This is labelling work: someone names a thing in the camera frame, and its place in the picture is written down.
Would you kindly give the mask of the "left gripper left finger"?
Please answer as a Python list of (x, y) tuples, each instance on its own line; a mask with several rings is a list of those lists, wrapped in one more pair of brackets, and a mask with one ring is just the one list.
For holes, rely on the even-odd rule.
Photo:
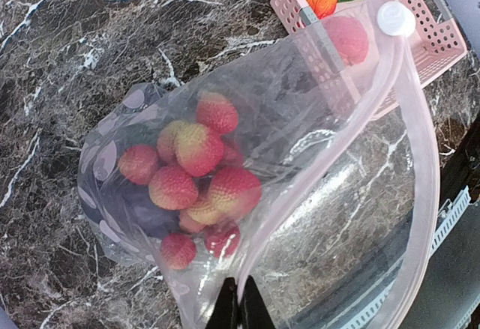
[(238, 328), (237, 285), (233, 277), (227, 277), (215, 301), (214, 310), (205, 329)]

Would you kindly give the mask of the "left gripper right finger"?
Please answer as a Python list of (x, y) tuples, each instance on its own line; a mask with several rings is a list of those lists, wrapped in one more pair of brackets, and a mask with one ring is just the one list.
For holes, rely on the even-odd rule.
[(243, 329), (275, 329), (263, 297), (252, 276), (247, 279), (239, 308)]

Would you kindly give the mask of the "red lychee bunch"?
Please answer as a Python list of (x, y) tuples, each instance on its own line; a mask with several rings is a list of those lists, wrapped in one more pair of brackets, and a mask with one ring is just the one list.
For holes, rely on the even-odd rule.
[(161, 236), (160, 257), (177, 271), (197, 255), (194, 234), (216, 259), (232, 256), (241, 240), (238, 223), (262, 196), (260, 180), (225, 137), (239, 124), (233, 103), (204, 91), (195, 116), (194, 122), (171, 121), (155, 145), (133, 145), (118, 159), (121, 175), (146, 191), (156, 214), (176, 221)]

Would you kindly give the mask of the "purple eggplant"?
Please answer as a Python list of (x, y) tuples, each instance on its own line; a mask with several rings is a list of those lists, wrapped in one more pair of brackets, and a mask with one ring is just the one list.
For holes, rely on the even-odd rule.
[(179, 231), (179, 212), (156, 206), (147, 186), (123, 182), (100, 192), (106, 212), (125, 234), (141, 229), (147, 236), (163, 239)]

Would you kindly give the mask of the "clear zip top bag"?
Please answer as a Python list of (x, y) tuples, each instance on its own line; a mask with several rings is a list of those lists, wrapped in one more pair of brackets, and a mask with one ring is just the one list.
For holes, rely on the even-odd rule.
[[(134, 85), (85, 140), (77, 190), (105, 253), (129, 265), (159, 267), (184, 328), (206, 328), (227, 277), (240, 303), (249, 276), (275, 328), (338, 328), (341, 316), (404, 254), (395, 282), (366, 328), (398, 328), (427, 269), (437, 224), (440, 165), (435, 129), (408, 42), (413, 12), (399, 0), (376, 7), (374, 39), (385, 51), (367, 92), (337, 115), (300, 46), (344, 64), (323, 23), (218, 67), (171, 92)], [(237, 128), (227, 134), (243, 166), (260, 180), (259, 204), (238, 222), (241, 240), (227, 259), (197, 254), (184, 270), (161, 258), (161, 240), (141, 229), (125, 234), (101, 191), (128, 182), (118, 161), (133, 145), (155, 145), (174, 120), (194, 122), (204, 91), (227, 97)]]

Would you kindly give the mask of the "pink plastic basket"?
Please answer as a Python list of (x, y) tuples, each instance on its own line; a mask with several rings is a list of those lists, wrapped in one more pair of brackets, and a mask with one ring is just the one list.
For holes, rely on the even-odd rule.
[[(369, 51), (361, 64), (347, 65), (337, 71), (320, 60), (320, 50), (305, 40), (300, 50), (307, 66), (316, 74), (328, 104), (337, 115), (348, 115), (367, 92), (367, 75), (377, 70), (385, 51), (374, 39), (377, 27), (376, 7), (386, 0), (357, 0), (337, 5), (332, 19), (347, 18), (360, 22), (365, 30)], [(415, 17), (415, 31), (408, 42), (422, 87), (430, 85), (467, 54), (467, 45), (457, 23), (443, 0), (399, 0)], [(289, 34), (317, 22), (306, 0), (271, 0), (271, 5)]]

